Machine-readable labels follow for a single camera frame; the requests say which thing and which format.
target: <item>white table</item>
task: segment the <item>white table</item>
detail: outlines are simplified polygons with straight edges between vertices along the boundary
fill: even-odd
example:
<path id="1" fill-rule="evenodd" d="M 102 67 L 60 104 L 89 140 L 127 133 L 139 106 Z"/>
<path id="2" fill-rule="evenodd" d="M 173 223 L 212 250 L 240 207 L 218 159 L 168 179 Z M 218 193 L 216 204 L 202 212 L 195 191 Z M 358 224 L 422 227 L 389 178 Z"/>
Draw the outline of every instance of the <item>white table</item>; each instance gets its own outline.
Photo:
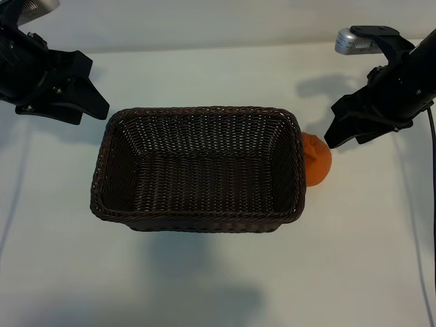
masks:
<path id="1" fill-rule="evenodd" d="M 319 136 L 330 106 L 386 62 L 332 44 L 91 58 L 110 114 L 274 106 Z M 66 125 L 2 103 L 0 326 L 430 326 L 431 139 L 426 114 L 414 123 L 333 151 L 301 218 L 276 232 L 140 233 L 89 210 L 105 121 Z"/>

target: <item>white surface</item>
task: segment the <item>white surface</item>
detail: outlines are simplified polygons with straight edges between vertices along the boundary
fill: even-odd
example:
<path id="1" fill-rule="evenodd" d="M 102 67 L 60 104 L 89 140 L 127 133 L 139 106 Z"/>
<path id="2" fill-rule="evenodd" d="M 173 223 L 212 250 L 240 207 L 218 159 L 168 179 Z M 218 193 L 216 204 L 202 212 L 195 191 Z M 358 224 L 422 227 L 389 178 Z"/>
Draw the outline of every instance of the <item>white surface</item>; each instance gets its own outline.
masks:
<path id="1" fill-rule="evenodd" d="M 274 106 L 324 135 L 329 107 L 382 55 L 332 44 L 94 54 L 111 114 L 134 106 Z M 272 234 L 139 233 L 89 210 L 106 122 L 0 108 L 0 326 L 430 326 L 427 117 L 333 151 L 301 218 Z"/>
<path id="2" fill-rule="evenodd" d="M 155 50 L 334 42 L 339 29 L 434 28 L 434 0 L 61 0 L 24 30 L 59 50 Z"/>

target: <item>rectangular basket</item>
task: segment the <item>rectangular basket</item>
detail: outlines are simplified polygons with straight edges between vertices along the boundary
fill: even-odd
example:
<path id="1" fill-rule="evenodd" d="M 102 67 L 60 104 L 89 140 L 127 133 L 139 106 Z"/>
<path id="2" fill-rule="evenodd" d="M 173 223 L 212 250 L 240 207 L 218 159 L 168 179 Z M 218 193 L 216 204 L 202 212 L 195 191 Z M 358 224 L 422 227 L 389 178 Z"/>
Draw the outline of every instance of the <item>rectangular basket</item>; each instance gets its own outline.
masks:
<path id="1" fill-rule="evenodd" d="M 300 217 L 305 192 L 288 111 L 134 108 L 108 122 L 91 210 L 140 231 L 272 232 Z"/>

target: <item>cable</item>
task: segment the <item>cable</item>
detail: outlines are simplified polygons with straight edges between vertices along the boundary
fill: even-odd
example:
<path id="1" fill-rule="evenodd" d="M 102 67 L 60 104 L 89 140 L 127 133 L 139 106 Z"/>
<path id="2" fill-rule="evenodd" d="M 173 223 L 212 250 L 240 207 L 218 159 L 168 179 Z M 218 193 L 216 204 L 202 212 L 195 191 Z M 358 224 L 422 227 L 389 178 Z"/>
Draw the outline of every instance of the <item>cable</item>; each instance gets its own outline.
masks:
<path id="1" fill-rule="evenodd" d="M 435 291 L 436 291 L 436 131 L 431 109 L 427 110 L 430 120 L 431 140 L 433 143 L 433 246 L 435 251 Z"/>

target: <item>basket rim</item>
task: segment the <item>basket rim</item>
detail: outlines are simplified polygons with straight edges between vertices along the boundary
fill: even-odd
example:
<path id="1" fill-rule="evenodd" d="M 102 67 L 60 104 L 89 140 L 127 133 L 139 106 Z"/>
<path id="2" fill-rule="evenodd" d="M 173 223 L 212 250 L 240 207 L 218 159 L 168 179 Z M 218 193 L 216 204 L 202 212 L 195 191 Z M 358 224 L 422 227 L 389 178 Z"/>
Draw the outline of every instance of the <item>basket rim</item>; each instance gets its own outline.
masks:
<path id="1" fill-rule="evenodd" d="M 222 221 L 226 218 L 228 221 L 242 221 L 249 219 L 251 223 L 262 223 L 263 219 L 268 218 L 268 222 L 271 223 L 290 223 L 300 217 L 305 203 L 305 193 L 306 193 L 306 179 L 305 179 L 305 169 L 304 165 L 300 168 L 301 178 L 300 187 L 298 188 L 298 201 L 302 204 L 297 206 L 295 204 L 294 208 L 287 211 L 279 212 L 248 212 L 248 211 L 120 211 L 116 209 L 110 209 L 104 206 L 101 193 L 96 192 L 101 185 L 103 176 L 106 172 L 106 163 L 109 160 L 108 147 L 112 142 L 112 131 L 116 124 L 124 119 L 133 116 L 144 116 L 145 114 L 150 116 L 192 116 L 194 114 L 275 114 L 277 117 L 282 117 L 283 122 L 290 126 L 292 129 L 297 129 L 297 132 L 301 134 L 298 123 L 296 122 L 296 117 L 291 112 L 273 107 L 259 107 L 259 106 L 198 106 L 198 107 L 168 107 L 168 108 L 130 108 L 120 110 L 112 115 L 109 119 L 106 130 L 104 132 L 104 137 L 102 140 L 102 145 L 99 150 L 99 155 L 97 158 L 97 165 L 95 167 L 95 172 L 93 175 L 93 182 L 91 186 L 91 211 L 92 213 L 99 217 L 101 220 L 113 221 L 119 223 L 144 221 L 146 219 L 153 220 L 189 220 L 189 221 L 199 221 L 205 218 L 209 219 L 210 222 Z M 302 149 L 302 142 L 300 144 L 301 153 L 303 155 L 304 163 L 304 152 Z"/>

